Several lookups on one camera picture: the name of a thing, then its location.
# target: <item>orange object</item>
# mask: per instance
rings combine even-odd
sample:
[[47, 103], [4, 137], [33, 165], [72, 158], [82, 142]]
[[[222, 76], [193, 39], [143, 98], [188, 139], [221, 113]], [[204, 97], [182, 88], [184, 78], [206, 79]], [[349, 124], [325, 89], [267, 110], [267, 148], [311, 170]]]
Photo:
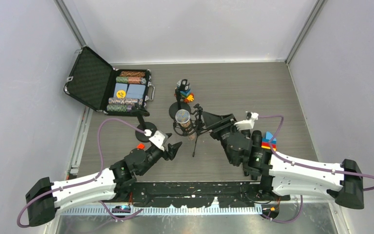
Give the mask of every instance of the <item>orange object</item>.
[[137, 149], [143, 150], [146, 146], [143, 143], [138, 144]]
[[184, 99], [185, 103], [189, 103], [189, 102], [192, 102], [192, 101], [194, 101], [194, 93], [191, 93], [190, 95], [188, 95], [187, 98]]

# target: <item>microphone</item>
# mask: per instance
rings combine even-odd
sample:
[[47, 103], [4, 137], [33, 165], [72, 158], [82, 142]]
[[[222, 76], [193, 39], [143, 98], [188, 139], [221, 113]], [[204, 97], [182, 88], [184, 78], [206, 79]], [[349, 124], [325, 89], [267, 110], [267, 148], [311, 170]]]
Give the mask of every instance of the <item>microphone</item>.
[[187, 136], [189, 140], [196, 139], [197, 134], [194, 130], [193, 124], [191, 123], [190, 112], [184, 109], [178, 110], [175, 114], [175, 121], [181, 126], [184, 136]]

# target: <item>white wall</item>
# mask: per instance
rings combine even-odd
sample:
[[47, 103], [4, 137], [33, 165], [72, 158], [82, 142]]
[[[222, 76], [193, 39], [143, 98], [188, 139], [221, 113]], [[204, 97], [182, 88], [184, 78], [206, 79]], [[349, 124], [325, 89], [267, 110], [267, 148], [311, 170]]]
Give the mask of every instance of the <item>white wall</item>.
[[[319, 158], [374, 175], [374, 0], [328, 1], [290, 68]], [[353, 234], [374, 233], [374, 191], [364, 196], [348, 211]]]
[[65, 0], [109, 63], [285, 60], [316, 0]]
[[42, 233], [16, 217], [38, 179], [65, 178], [84, 110], [62, 92], [78, 48], [52, 0], [0, 0], [0, 234]]

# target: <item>white bracket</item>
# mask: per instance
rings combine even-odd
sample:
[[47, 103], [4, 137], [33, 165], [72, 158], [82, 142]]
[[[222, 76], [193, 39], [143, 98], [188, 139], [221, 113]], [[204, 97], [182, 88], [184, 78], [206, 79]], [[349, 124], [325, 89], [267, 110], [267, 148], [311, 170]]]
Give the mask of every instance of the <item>white bracket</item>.
[[166, 150], [166, 141], [168, 139], [167, 134], [162, 133], [161, 131], [155, 131], [154, 135], [149, 138], [149, 141], [153, 143], [157, 148], [162, 151]]
[[68, 185], [78, 184], [80, 182], [90, 180], [96, 175], [97, 173], [71, 180], [55, 181], [51, 189], [58, 189], [60, 187], [63, 188], [60, 191], [52, 193], [53, 196], [56, 197], [56, 201], [54, 202], [55, 207], [59, 207], [59, 209], [56, 211], [56, 215], [75, 206], [80, 206], [95, 201], [113, 199], [115, 196], [114, 188], [116, 183], [114, 183], [114, 173], [109, 168], [104, 169], [101, 176], [95, 181], [65, 189], [65, 187]]
[[253, 129], [254, 122], [259, 118], [259, 114], [257, 113], [248, 112], [248, 111], [246, 111], [246, 113], [248, 116], [247, 119], [234, 123], [234, 125], [237, 127], [239, 131]]
[[322, 172], [295, 165], [297, 162], [331, 171], [343, 171], [344, 169], [339, 163], [314, 162], [277, 153], [292, 163], [284, 162], [275, 155], [272, 155], [270, 165], [273, 168], [269, 170], [269, 175], [275, 176], [272, 182], [275, 194], [280, 196], [311, 195], [324, 199], [332, 199], [327, 190], [340, 191], [342, 189], [340, 181], [344, 180], [343, 174]]

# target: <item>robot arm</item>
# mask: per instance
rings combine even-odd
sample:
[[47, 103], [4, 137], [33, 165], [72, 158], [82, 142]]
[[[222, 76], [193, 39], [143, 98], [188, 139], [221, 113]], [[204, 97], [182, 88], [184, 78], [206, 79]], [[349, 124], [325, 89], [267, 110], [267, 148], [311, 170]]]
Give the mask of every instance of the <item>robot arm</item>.
[[56, 215], [90, 202], [111, 200], [128, 194], [125, 189], [137, 181], [135, 175], [144, 175], [160, 158], [173, 160], [182, 142], [165, 145], [171, 134], [156, 131], [150, 137], [151, 146], [147, 150], [133, 149], [123, 160], [104, 169], [92, 182], [78, 185], [96, 177], [98, 173], [65, 181], [50, 182], [49, 177], [40, 179], [27, 193], [26, 202], [46, 191], [59, 189], [37, 200], [28, 207], [29, 225], [39, 226], [52, 220]]
[[328, 169], [360, 173], [355, 161], [345, 159], [342, 164], [322, 163], [299, 159], [276, 152], [292, 162], [286, 163], [270, 149], [262, 145], [262, 133], [253, 131], [258, 114], [247, 112], [246, 120], [237, 122], [232, 114], [218, 116], [203, 112], [203, 119], [210, 135], [221, 142], [230, 164], [243, 165], [246, 176], [253, 180], [260, 178], [260, 196], [266, 200], [275, 195], [312, 195], [324, 199], [334, 199], [341, 206], [363, 209], [362, 177], [329, 173], [296, 166], [295, 163]]

